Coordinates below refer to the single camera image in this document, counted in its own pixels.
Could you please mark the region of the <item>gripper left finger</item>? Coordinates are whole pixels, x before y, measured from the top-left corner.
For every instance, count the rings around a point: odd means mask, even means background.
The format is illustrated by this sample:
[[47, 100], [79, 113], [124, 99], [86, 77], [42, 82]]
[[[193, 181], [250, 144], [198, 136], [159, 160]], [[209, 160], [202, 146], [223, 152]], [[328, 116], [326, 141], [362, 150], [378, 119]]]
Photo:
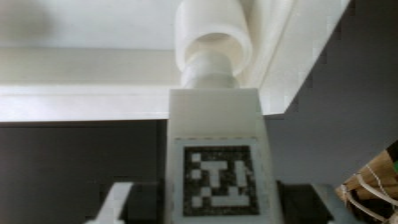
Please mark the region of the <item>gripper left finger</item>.
[[124, 224], [124, 221], [120, 220], [120, 213], [131, 187], [131, 182], [113, 183], [95, 218], [88, 220], [85, 224]]

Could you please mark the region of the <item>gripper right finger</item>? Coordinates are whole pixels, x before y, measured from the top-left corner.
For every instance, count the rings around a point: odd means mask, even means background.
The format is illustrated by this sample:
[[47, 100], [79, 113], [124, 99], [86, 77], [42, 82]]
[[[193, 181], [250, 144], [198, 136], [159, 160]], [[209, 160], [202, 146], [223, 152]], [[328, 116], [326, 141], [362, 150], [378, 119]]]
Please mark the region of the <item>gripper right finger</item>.
[[332, 215], [332, 220], [326, 224], [362, 224], [344, 207], [344, 203], [337, 197], [332, 186], [326, 184], [314, 184], [312, 189]]

